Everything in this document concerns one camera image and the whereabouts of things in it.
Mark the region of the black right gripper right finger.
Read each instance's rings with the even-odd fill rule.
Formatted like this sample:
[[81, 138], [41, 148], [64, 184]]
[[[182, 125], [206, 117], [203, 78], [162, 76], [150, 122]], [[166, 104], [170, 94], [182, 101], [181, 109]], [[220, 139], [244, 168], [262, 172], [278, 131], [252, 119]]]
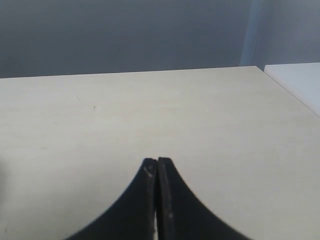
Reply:
[[173, 161], [157, 162], [157, 229], [159, 240], [247, 240], [215, 214], [190, 190]]

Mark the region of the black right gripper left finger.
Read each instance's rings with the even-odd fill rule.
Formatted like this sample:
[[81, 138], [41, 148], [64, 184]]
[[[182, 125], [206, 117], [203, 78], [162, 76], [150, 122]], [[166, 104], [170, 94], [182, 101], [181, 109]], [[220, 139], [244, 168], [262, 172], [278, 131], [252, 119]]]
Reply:
[[69, 240], [152, 240], [157, 160], [145, 158], [122, 195]]

